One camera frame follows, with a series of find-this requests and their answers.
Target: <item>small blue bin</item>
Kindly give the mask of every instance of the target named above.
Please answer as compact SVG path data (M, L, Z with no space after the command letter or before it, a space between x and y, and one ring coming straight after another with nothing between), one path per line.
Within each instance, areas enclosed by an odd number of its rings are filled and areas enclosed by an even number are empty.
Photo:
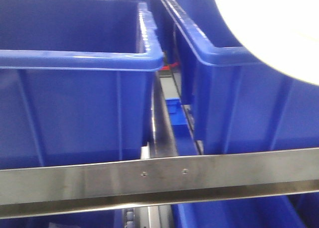
M249 53L214 0L161 1L175 21L182 103L191 104L194 136L203 141L205 154L319 145L317 86Z
M0 228L122 228L122 210L0 220Z
M138 159L155 30L145 3L0 0L0 168Z
M305 228L286 196L172 206L175 228Z
M198 155L179 98L166 99L166 105L178 154L180 156Z

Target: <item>stainless steel bar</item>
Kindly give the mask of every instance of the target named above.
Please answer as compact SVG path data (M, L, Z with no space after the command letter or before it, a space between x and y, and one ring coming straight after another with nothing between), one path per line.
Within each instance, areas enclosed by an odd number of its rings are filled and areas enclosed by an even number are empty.
M1 170L0 217L319 191L318 161L310 148Z
M152 99L153 138L150 143L151 157L178 156L159 74L156 74Z

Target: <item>metal rack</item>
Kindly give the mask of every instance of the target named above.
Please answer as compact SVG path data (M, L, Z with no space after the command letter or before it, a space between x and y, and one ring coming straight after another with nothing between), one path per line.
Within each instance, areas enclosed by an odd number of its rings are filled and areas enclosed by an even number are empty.
M178 157L158 76L150 155L0 170L0 218L319 191L319 148Z

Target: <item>red object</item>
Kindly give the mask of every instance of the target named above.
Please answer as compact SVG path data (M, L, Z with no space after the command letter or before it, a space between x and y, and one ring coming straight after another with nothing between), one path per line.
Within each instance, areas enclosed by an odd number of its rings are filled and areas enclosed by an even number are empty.
M161 70L169 70L169 66L168 65L165 65L161 68Z

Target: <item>bin handle lip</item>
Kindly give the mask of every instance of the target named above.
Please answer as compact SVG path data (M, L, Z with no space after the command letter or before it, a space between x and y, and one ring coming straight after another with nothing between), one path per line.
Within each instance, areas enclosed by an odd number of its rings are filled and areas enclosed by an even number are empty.
M156 71L162 66L162 53L154 50L137 54L0 50L0 67L4 69Z
M244 46L216 47L187 15L176 0L161 0L168 13L187 40L193 53L207 65L243 65L261 63Z

